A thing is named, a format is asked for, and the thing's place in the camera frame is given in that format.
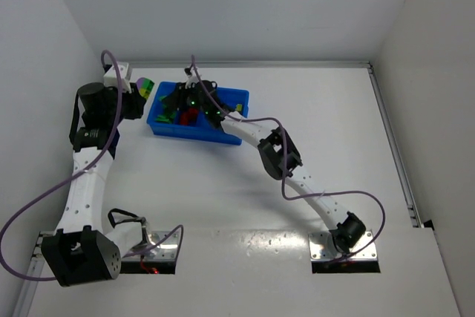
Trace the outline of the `blue plastic sorting bin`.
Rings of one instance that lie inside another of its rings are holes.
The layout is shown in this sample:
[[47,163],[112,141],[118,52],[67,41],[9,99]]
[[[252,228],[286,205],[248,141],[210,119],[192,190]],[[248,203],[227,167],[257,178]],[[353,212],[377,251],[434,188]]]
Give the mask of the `blue plastic sorting bin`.
[[[226,134],[220,128],[215,128],[209,121],[208,115],[199,113],[196,125],[184,126],[180,125],[180,114],[177,112],[174,124],[165,124],[155,122],[157,115],[163,112],[161,98],[168,96],[173,90],[176,82],[161,82],[158,86],[154,100],[151,104],[151,109],[146,120],[150,126],[153,134],[158,136],[175,137],[180,139],[200,140],[214,143],[224,143],[234,146],[239,146],[242,140],[231,134]],[[240,113],[246,116],[249,112],[249,92],[242,89],[235,88],[220,88],[217,87],[217,96],[219,104],[222,108],[236,110],[237,104],[243,104],[243,112]]]

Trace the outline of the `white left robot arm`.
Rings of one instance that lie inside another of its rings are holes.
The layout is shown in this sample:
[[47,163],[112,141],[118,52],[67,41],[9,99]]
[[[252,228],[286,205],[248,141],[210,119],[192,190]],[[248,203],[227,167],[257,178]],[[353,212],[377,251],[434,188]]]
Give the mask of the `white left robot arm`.
[[122,258],[148,243],[146,219],[122,211],[115,221],[112,209],[109,233],[102,228],[105,182],[119,141],[118,124],[143,115],[146,103],[136,84],[120,93],[100,82],[76,92],[69,139],[73,146],[73,173],[65,210],[53,235],[42,241],[42,255],[62,287],[114,280]]

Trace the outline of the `green square lego brick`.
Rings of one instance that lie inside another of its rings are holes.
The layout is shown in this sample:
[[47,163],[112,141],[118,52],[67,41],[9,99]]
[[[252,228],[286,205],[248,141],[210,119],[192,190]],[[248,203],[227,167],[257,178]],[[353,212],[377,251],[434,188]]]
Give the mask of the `green square lego brick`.
[[165,123],[165,124],[174,124],[175,118],[177,116],[176,111],[163,112],[154,119],[155,122]]

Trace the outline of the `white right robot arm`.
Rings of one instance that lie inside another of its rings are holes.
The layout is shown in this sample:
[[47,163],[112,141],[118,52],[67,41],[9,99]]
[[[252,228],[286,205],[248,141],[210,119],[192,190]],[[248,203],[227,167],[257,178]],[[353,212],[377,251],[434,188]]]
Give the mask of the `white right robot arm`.
[[261,119],[247,118],[249,92],[219,88],[216,82],[163,82],[156,95],[156,124],[172,126],[173,137],[231,143],[248,143],[256,148],[264,171],[281,183],[281,188],[296,192],[320,216],[342,257],[353,255],[353,248],[364,236],[366,226],[352,212],[338,204],[332,194],[318,192],[304,168],[300,152],[280,125],[267,128]]

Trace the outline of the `red long lego brick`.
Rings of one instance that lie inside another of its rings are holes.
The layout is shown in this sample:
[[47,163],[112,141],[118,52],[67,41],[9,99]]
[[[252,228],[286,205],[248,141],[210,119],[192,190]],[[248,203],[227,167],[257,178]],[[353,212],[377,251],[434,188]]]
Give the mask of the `red long lego brick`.
[[196,108],[189,108],[186,111],[182,111],[180,114],[180,125],[194,126],[196,125],[199,111]]

